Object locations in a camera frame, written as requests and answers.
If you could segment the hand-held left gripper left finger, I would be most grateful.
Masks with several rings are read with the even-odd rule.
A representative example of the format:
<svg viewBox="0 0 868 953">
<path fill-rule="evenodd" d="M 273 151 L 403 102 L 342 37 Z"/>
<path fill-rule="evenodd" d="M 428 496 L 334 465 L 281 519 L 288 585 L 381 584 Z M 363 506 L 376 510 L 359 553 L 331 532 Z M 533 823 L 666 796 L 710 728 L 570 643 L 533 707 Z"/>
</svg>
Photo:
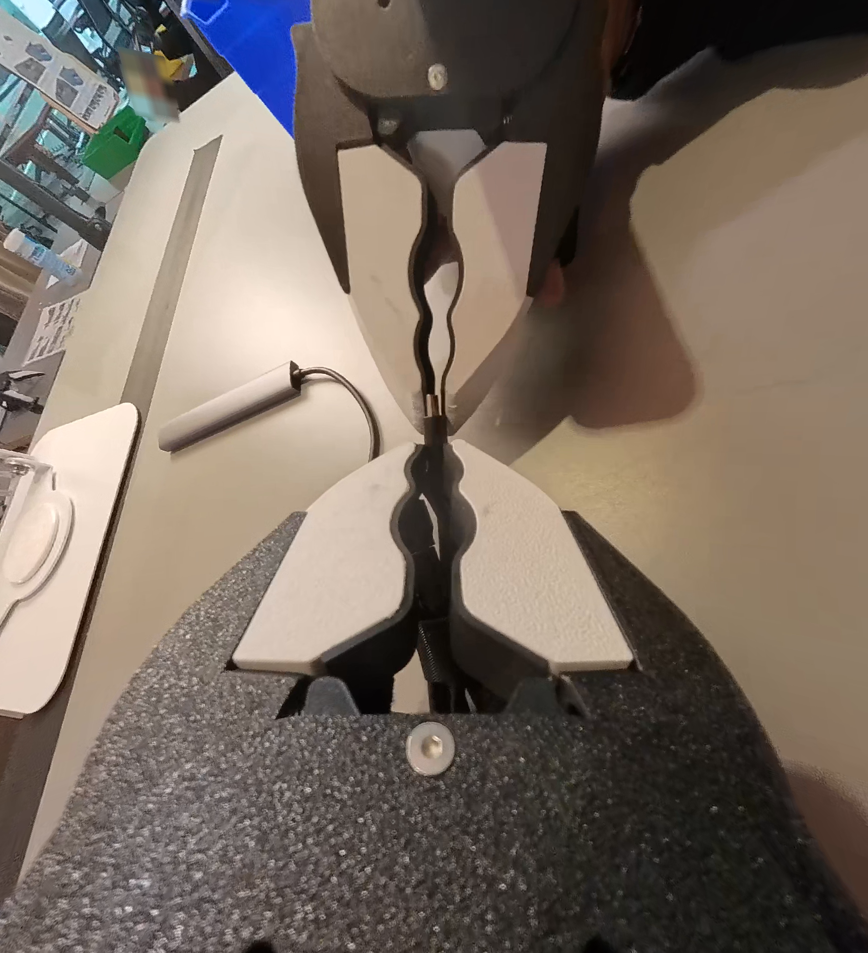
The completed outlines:
<svg viewBox="0 0 868 953">
<path fill-rule="evenodd" d="M 413 571 L 395 528 L 419 449 L 387 451 L 309 507 L 233 652 L 237 669 L 327 674 L 406 618 Z"/>
</svg>

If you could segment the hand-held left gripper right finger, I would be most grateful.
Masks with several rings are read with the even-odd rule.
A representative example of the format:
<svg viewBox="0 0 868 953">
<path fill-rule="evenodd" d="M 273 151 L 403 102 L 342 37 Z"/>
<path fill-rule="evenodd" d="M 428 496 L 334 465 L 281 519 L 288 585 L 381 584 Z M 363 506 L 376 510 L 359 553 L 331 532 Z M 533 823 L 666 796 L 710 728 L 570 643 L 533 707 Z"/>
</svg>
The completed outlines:
<svg viewBox="0 0 868 953">
<path fill-rule="evenodd" d="M 518 684 L 631 667 L 633 651 L 564 513 L 472 444 L 444 455 L 449 644 L 465 675 Z"/>
</svg>

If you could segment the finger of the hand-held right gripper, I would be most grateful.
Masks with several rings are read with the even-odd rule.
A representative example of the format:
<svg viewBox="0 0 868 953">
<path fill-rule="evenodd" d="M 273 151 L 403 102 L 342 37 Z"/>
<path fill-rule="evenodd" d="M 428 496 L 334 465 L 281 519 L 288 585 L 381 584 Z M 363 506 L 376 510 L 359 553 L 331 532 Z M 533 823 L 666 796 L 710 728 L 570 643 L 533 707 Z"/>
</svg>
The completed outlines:
<svg viewBox="0 0 868 953">
<path fill-rule="evenodd" d="M 441 385 L 451 435 L 502 375 L 533 302 L 527 286 L 546 157 L 545 143 L 502 142 L 454 183 L 449 226 L 460 276 L 447 315 L 451 349 Z"/>
<path fill-rule="evenodd" d="M 338 152 L 348 298 L 382 380 L 402 409 L 426 406 L 418 356 L 425 308 L 415 258 L 428 219 L 428 191 L 392 149 Z"/>
</svg>

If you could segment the person's right forearm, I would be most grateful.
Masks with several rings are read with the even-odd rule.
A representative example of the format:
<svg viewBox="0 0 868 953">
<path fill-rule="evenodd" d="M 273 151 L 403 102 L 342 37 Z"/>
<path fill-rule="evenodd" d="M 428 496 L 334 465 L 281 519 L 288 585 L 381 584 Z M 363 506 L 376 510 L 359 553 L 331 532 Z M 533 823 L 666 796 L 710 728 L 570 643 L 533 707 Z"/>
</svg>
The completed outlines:
<svg viewBox="0 0 868 953">
<path fill-rule="evenodd" d="M 732 62 L 780 46 L 868 34 L 868 1 L 607 3 L 607 95 L 631 101 L 713 50 Z"/>
</svg>

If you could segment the person's right hand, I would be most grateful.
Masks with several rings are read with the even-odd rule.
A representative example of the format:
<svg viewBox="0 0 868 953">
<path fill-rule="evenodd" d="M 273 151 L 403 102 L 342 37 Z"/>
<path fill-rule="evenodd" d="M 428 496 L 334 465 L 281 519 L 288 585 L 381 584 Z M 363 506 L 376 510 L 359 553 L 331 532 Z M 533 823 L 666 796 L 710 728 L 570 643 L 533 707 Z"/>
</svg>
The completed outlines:
<svg viewBox="0 0 868 953">
<path fill-rule="evenodd" d="M 553 307 L 562 301 L 567 288 L 565 272 L 576 255 L 578 228 L 579 210 L 576 209 L 553 258 L 547 266 L 544 279 L 533 298 L 535 305 L 540 307 Z"/>
</svg>

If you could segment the blue plastic bin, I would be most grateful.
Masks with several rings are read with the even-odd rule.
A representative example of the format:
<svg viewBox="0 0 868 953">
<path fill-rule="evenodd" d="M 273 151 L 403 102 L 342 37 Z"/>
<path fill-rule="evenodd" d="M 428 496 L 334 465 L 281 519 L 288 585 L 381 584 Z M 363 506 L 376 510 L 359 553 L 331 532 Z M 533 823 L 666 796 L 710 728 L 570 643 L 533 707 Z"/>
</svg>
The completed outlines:
<svg viewBox="0 0 868 953">
<path fill-rule="evenodd" d="M 292 136 L 297 86 L 292 28 L 310 21 L 311 2 L 184 1 L 181 11 Z"/>
</svg>

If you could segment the white flat pad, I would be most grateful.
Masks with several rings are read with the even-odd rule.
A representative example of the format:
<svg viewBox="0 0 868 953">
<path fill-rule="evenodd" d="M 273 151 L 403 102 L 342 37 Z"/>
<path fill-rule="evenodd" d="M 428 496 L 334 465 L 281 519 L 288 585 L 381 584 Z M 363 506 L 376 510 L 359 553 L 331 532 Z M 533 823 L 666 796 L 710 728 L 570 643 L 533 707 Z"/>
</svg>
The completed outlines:
<svg viewBox="0 0 868 953">
<path fill-rule="evenodd" d="M 55 571 L 11 609 L 0 630 L 0 716 L 35 714 L 62 684 L 102 567 L 139 428 L 137 408 L 123 403 L 55 428 L 25 451 L 4 449 L 52 465 L 57 491 L 72 501 L 73 519 Z"/>
</svg>

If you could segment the green plastic bin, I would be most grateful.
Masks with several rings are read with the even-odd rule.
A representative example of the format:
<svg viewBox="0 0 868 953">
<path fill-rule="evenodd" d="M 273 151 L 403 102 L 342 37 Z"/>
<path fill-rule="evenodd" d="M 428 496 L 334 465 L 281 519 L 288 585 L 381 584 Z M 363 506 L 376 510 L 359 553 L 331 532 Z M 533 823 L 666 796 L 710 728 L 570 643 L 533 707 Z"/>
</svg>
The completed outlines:
<svg viewBox="0 0 868 953">
<path fill-rule="evenodd" d="M 90 138 L 80 160 L 86 169 L 110 181 L 137 160 L 149 135 L 145 119 L 126 105 Z"/>
</svg>

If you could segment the white round puck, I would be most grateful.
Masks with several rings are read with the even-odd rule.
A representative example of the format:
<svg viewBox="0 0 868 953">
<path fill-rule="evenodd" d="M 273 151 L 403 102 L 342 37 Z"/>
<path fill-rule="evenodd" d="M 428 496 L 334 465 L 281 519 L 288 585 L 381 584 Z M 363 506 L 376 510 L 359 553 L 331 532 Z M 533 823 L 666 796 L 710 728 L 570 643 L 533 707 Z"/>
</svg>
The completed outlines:
<svg viewBox="0 0 868 953">
<path fill-rule="evenodd" d="M 38 587 L 56 569 L 72 530 L 70 497 L 59 491 L 29 504 L 11 534 L 2 572 L 16 587 Z"/>
</svg>

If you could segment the small printed paper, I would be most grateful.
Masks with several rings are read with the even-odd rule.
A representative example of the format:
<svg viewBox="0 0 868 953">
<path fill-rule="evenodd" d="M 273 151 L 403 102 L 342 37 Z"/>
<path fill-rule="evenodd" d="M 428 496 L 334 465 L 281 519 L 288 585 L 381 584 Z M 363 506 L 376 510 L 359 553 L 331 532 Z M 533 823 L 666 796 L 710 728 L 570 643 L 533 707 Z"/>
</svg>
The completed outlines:
<svg viewBox="0 0 868 953">
<path fill-rule="evenodd" d="M 79 292 L 41 310 L 25 357 L 26 364 L 35 363 L 66 350 L 83 296 L 83 292 Z"/>
</svg>

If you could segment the clear plastic bottle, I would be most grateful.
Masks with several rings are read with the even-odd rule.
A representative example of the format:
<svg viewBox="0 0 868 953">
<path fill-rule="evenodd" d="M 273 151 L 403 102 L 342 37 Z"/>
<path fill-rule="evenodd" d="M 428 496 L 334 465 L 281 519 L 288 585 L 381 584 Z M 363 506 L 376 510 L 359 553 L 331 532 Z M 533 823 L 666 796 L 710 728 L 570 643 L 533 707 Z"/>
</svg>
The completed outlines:
<svg viewBox="0 0 868 953">
<path fill-rule="evenodd" d="M 92 280 L 80 262 L 73 264 L 65 256 L 54 252 L 19 229 L 8 232 L 2 244 L 11 254 L 45 272 L 49 288 L 56 285 L 72 288 L 76 285 L 88 285 Z"/>
</svg>

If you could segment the white printed poster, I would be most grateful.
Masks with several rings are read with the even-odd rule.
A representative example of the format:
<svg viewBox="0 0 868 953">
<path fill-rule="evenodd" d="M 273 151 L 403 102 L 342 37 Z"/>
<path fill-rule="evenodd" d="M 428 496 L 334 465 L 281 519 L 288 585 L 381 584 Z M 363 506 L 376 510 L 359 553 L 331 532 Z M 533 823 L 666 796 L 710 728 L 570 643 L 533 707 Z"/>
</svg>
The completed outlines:
<svg viewBox="0 0 868 953">
<path fill-rule="evenodd" d="M 118 111 L 119 93 L 103 76 L 1 6 L 0 68 L 38 90 L 52 108 L 90 134 Z"/>
</svg>

